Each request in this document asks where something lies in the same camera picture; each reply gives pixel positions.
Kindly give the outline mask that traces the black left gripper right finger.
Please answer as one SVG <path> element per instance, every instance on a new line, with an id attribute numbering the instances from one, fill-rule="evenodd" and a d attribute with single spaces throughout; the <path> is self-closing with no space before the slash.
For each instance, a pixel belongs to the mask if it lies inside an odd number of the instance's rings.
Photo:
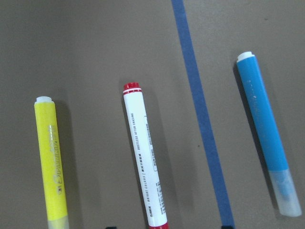
<path id="1" fill-rule="evenodd" d="M 221 229 L 233 229 L 233 227 L 231 225 L 223 225 Z"/>

